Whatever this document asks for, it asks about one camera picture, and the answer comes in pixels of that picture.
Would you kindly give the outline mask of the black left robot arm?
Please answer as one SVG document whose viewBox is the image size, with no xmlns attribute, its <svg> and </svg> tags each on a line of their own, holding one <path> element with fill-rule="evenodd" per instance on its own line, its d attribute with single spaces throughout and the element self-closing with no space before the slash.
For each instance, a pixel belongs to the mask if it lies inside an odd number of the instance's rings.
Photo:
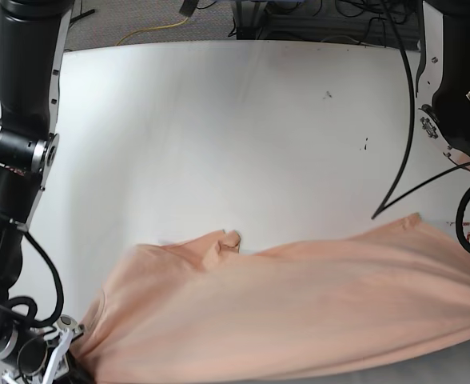
<svg viewBox="0 0 470 384">
<path fill-rule="evenodd" d="M 420 1 L 420 62 L 411 71 L 404 43 L 396 42 L 408 83 L 409 125 L 404 157 L 397 172 L 401 178 L 412 147 L 414 125 L 443 150 L 454 169 L 470 172 L 470 1 Z M 456 210 L 456 237 L 470 253 L 464 234 L 464 215 L 470 202 L 470 187 Z"/>
</svg>

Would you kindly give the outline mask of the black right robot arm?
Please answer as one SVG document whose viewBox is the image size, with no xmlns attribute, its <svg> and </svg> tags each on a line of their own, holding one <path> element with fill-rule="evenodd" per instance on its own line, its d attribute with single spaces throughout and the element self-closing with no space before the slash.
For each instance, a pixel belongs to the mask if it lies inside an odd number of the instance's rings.
<svg viewBox="0 0 470 384">
<path fill-rule="evenodd" d="M 57 153 L 59 79 L 73 4 L 0 3 L 0 361 L 4 383 L 90 383 L 70 351 L 84 332 L 62 313 L 64 290 L 54 264 L 56 304 L 38 319 L 36 302 L 13 297 L 22 243 Z"/>
</svg>

